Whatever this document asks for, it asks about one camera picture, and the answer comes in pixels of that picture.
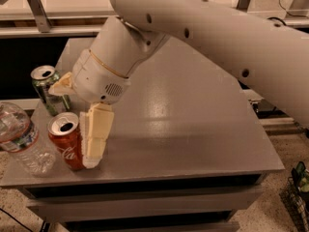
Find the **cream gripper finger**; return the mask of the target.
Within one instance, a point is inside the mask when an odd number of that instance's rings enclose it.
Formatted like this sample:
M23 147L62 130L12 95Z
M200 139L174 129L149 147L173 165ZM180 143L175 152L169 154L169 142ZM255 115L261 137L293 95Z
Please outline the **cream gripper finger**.
M65 73L58 81L52 84L48 93L53 96L75 95L72 72Z
M113 120L112 106L102 102L93 103L87 112L79 113L82 163L86 168L95 168L102 160Z

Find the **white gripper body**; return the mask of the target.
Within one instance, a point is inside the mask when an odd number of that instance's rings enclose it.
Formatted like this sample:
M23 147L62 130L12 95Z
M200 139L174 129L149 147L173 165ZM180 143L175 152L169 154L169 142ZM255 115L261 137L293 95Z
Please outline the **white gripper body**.
M72 68L72 88L85 102L116 103L129 85L129 78L109 71L90 49L81 52Z

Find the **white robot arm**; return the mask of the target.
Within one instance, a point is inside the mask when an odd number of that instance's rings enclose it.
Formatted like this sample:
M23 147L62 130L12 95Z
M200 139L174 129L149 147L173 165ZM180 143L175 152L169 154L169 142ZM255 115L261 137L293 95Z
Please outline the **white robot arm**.
M102 158L117 102L137 67L174 37L309 126L309 38L291 27L209 0L109 0L115 16L101 27L50 94L76 94L82 113L81 159Z

